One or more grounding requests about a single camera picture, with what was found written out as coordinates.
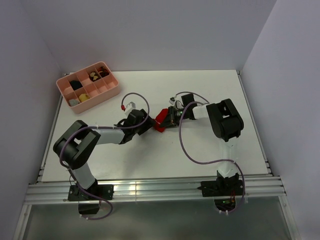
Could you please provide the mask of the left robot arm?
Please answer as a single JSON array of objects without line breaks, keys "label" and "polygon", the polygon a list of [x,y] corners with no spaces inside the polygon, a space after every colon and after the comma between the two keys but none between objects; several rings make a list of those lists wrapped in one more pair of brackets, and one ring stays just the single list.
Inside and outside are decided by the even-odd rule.
[{"label": "left robot arm", "polygon": [[144,109],[132,109],[115,127],[90,127],[82,120],[77,120],[55,142],[53,151],[80,186],[79,194],[91,200],[98,193],[98,181],[91,173],[87,161],[95,146],[126,144],[135,135],[142,135],[155,124],[156,121]]}]

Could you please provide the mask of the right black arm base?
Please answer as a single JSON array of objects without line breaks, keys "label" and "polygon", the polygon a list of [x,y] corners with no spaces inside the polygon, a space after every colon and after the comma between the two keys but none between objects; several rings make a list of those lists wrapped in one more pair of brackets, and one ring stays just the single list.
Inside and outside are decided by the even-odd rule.
[{"label": "right black arm base", "polygon": [[226,215],[236,209],[236,197],[241,197],[243,200],[245,196],[244,183],[238,175],[202,181],[197,189],[201,191],[204,198],[214,197],[214,204],[218,212]]}]

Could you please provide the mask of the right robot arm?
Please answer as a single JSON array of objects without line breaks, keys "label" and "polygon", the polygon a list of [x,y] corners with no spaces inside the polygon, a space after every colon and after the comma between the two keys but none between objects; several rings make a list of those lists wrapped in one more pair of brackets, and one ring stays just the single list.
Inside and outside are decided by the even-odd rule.
[{"label": "right robot arm", "polygon": [[170,106],[162,109],[156,116],[154,128],[158,132],[178,128],[179,142],[183,152],[186,152],[182,141],[183,120],[208,119],[214,135],[221,142],[223,158],[209,162],[192,161],[200,165],[217,163],[217,176],[222,179],[216,183],[216,189],[222,195],[229,194],[234,188],[230,178],[242,174],[235,162],[236,158],[232,156],[244,129],[244,121],[234,103],[229,98],[210,103],[201,95],[190,91],[177,93],[170,98],[169,103]]}]

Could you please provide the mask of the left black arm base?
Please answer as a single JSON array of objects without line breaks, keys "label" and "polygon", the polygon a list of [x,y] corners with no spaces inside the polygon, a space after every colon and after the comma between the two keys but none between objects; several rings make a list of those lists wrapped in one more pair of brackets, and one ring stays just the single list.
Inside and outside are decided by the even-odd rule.
[{"label": "left black arm base", "polygon": [[[78,202],[78,212],[89,220],[101,220],[108,217],[113,211],[110,200],[113,199],[113,184],[93,184],[89,189],[81,189],[78,185],[71,185],[67,197],[68,202]],[[102,202],[107,203],[110,208],[106,215],[96,217]]]}]

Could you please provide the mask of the red Santa sock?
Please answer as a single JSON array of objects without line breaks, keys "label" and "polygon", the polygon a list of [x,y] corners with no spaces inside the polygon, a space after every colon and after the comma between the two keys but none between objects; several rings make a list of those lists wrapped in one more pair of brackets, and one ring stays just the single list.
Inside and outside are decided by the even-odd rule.
[{"label": "red Santa sock", "polygon": [[165,120],[167,114],[168,114],[168,108],[163,108],[160,113],[155,117],[155,125],[153,126],[153,128],[160,132],[163,133],[165,131],[165,127],[160,127],[160,125],[163,123],[163,121]]}]

